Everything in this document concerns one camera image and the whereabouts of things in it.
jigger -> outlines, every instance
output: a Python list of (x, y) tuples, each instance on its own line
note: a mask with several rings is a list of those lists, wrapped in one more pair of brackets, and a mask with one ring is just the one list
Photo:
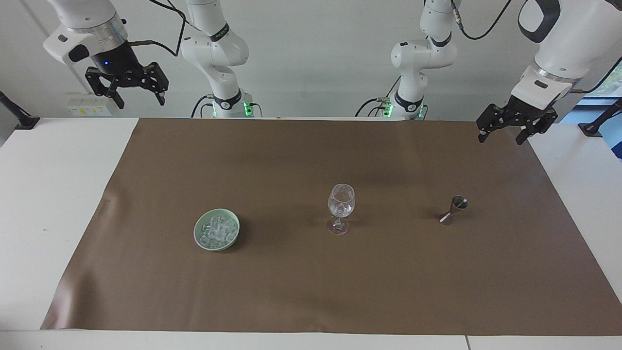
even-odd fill
[(468, 207), (468, 200), (462, 196), (454, 196), (452, 198), (452, 207), (448, 212), (440, 216), (439, 222), (443, 225), (451, 225), (453, 221), (453, 215), (457, 212), (461, 212)]

brown tabletop surface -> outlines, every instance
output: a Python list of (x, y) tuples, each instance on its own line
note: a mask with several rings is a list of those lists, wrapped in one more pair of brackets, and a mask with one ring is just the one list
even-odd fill
[[(474, 123), (141, 119), (49, 328), (622, 335), (622, 306), (517, 130)], [(333, 185), (351, 229), (326, 229)], [(469, 208), (436, 216), (455, 194)], [(235, 212), (228, 250), (193, 239)]]

white wall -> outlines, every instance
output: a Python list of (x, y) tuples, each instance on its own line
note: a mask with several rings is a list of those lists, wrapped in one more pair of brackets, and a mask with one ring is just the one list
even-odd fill
[[(128, 20), (130, 40), (176, 44), (180, 18), (146, 0), (112, 0)], [(186, 10), (184, 0), (173, 1)], [(390, 61), (394, 44), (423, 39), (420, 0), (222, 0), (233, 30), (249, 44), (248, 63), (234, 70), (267, 116), (351, 116), (365, 100), (384, 95), (398, 76)], [(492, 23), (504, 1), (465, 1), (461, 13), (471, 35)], [(503, 104), (537, 45), (518, 30), (522, 1), (513, 2), (497, 28), (473, 42), (455, 28), (456, 63), (429, 70), (425, 102), (430, 119), (474, 120), (489, 103)], [(31, 113), (66, 115), (68, 93), (85, 93), (82, 76), (56, 62), (42, 47), (58, 26), (43, 0), (0, 1), (0, 87)], [(193, 34), (192, 28), (187, 35)], [(158, 47), (135, 48), (143, 64), (160, 63), (170, 80), (167, 104), (138, 88), (119, 89), (124, 116), (187, 116), (197, 98), (210, 92), (207, 80), (183, 58)], [(599, 80), (622, 55), (617, 45), (599, 60), (579, 87)], [(558, 104), (568, 112), (579, 96)]]

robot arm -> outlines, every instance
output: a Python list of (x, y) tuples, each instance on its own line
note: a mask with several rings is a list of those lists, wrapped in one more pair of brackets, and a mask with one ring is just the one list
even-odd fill
[[(109, 0), (48, 0), (61, 25), (45, 40), (47, 52), (58, 61), (73, 65), (91, 57), (96, 67), (88, 67), (86, 80), (98, 96), (112, 98), (119, 108), (125, 103), (118, 87), (141, 87), (155, 93), (164, 105), (169, 87), (160, 66), (152, 62), (143, 67), (128, 42), (124, 21)], [(106, 87), (101, 78), (110, 81)]]
[(391, 116), (411, 119), (417, 114), (427, 87), (423, 69), (447, 67), (458, 54), (451, 41), (454, 16), (451, 0), (426, 1), (419, 25), (428, 37), (425, 40), (406, 41), (395, 45), (391, 62), (399, 69), (401, 81), (391, 97)]
[(217, 117), (252, 116), (251, 96), (229, 68), (248, 60), (248, 46), (225, 21), (220, 0), (186, 0), (190, 18), (204, 34), (184, 39), (182, 54), (210, 82)]
[(545, 133), (557, 118), (553, 104), (622, 37), (622, 1), (527, 0), (519, 27), (540, 49), (508, 104), (491, 104), (477, 119), (480, 142), (509, 125), (525, 127), (516, 137), (518, 144)]

white table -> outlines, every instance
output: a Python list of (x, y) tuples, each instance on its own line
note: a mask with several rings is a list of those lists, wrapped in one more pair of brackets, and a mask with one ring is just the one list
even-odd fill
[[(136, 122), (44, 119), (34, 130), (16, 131), (0, 148), (0, 350), (468, 349), (464, 336), (39, 331)], [(616, 233), (622, 227), (622, 163), (603, 140), (583, 137), (574, 125), (554, 125), (531, 143), (621, 298), (622, 235)], [(468, 341), (472, 350), (622, 349), (622, 337)]]

